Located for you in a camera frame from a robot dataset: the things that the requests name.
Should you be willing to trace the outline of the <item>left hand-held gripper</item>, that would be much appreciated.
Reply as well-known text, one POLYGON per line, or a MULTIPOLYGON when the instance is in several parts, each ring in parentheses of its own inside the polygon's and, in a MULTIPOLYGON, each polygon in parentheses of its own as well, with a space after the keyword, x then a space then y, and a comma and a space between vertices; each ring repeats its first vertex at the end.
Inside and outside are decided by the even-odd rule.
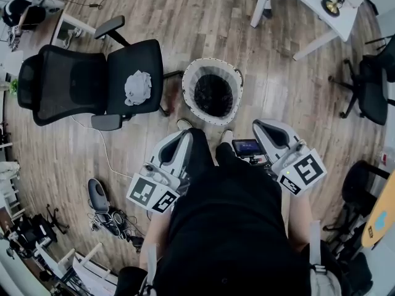
POLYGON ((133 175, 126 198, 152 213, 165 213, 189 188, 186 173, 193 146, 189 130, 159 141, 140 172, 133 175))

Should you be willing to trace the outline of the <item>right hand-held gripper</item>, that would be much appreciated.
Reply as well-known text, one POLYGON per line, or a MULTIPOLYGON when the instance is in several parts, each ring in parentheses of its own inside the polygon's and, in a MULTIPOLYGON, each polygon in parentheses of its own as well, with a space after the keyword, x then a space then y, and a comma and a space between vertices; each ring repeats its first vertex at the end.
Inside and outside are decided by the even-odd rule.
POLYGON ((277 183, 294 196, 302 195, 327 174, 315 149, 309 149, 288 124, 274 119, 258 119, 252 123, 255 139, 265 152, 277 183), (290 148, 281 158, 281 151, 290 148))

